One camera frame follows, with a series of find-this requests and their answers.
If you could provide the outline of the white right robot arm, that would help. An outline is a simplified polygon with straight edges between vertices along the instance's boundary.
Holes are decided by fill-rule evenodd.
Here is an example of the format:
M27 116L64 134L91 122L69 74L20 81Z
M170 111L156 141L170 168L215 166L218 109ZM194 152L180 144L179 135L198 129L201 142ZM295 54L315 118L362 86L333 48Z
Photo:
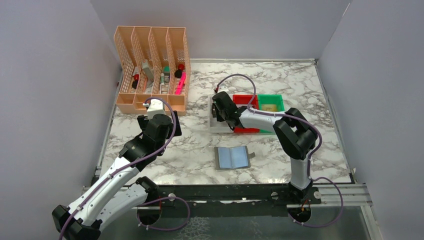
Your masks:
M225 122L234 130L260 129L274 133L290 158L291 177L289 194L298 201L304 200L312 187L311 158L321 134L300 111L290 108L283 112L261 111L250 105L237 106L227 92L218 92L211 98L218 122Z

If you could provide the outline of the red plastic bin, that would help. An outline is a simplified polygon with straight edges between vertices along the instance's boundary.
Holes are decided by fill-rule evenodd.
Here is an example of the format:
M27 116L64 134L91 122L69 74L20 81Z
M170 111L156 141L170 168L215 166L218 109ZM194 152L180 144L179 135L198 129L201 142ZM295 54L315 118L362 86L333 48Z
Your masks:
M246 106L249 103L249 101L251 100L251 98L252 98L252 95L249 95L249 94L233 94L232 95L232 100L238 107ZM251 103L251 107L253 109L258 108L258 98L257 98L257 96L255 96L253 98L253 101ZM236 133L236 134L256 134L256 133L259 133L260 130L258 128L235 127L233 132Z

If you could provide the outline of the green plastic bin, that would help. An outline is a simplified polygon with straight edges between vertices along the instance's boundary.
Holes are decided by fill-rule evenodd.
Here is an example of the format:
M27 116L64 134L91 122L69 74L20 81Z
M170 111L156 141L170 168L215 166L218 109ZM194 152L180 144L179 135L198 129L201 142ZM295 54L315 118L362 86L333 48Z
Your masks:
M285 106L281 94L258 94L258 109L267 112L284 112Z

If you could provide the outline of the grey metal card holder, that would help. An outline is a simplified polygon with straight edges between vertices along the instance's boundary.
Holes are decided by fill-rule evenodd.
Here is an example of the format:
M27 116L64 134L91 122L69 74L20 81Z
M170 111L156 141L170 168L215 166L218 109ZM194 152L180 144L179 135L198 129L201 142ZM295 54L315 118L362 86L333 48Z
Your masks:
M235 170L251 167L251 159L256 154L249 152L248 147L214 147L215 169L216 170Z

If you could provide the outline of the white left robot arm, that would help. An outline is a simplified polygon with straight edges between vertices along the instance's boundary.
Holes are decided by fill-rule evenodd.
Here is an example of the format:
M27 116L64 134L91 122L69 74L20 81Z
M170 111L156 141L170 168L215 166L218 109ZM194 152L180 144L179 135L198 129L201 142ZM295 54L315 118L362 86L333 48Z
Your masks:
M120 189L163 155L173 137L181 136L178 113L141 115L140 122L142 132L124 145L107 172L78 199L53 210L59 239L97 240L114 220L157 191L157 185L148 177L138 178L125 192Z

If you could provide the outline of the peach plastic desk organizer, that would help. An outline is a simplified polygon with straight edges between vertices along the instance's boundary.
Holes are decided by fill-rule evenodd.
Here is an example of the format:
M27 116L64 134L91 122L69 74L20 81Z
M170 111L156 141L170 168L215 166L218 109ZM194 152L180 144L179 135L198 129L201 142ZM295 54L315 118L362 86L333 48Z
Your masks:
M145 114L145 100L158 97L180 116L186 115L191 76L187 29L118 26L113 39L123 72L118 109Z

